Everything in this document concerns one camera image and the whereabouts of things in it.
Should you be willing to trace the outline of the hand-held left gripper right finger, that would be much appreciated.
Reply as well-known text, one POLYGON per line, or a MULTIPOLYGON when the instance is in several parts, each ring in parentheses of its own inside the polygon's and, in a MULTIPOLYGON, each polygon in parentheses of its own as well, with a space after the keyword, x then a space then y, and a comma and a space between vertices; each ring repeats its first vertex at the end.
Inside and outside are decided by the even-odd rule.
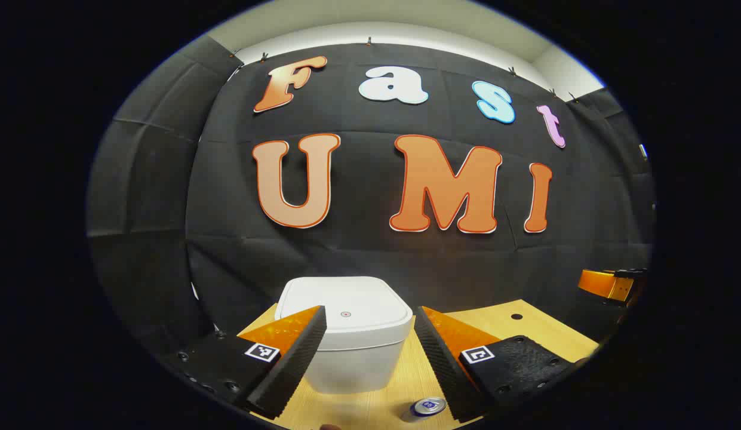
POLYGON ((416 309, 414 329, 461 423, 512 413, 580 367, 526 335, 500 339, 425 306, 416 309))

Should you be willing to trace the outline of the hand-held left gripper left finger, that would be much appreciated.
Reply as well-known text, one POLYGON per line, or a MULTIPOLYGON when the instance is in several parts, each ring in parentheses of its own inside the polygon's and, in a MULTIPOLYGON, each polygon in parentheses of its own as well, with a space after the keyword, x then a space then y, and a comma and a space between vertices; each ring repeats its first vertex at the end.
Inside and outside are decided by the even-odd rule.
POLYGON ((275 419, 302 381, 327 329, 313 306, 231 336, 218 331, 165 354, 165 365, 221 403, 275 419))

